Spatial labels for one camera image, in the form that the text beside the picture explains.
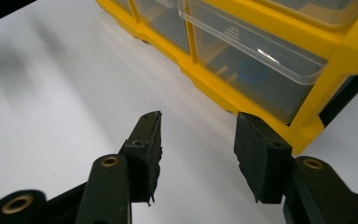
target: white surface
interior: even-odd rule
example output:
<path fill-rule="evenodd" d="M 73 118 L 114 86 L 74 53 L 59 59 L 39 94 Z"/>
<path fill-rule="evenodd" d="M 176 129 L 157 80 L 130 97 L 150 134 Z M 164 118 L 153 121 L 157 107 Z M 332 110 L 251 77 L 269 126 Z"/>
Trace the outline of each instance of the white surface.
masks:
<path fill-rule="evenodd" d="M 233 153 L 236 118 L 152 46 L 86 0 L 39 0 L 0 20 L 0 198 L 48 199 L 117 153 L 138 118 L 160 110 L 157 202 L 133 223 L 284 223 L 255 203 Z M 305 152 L 358 192 L 358 96 Z"/>

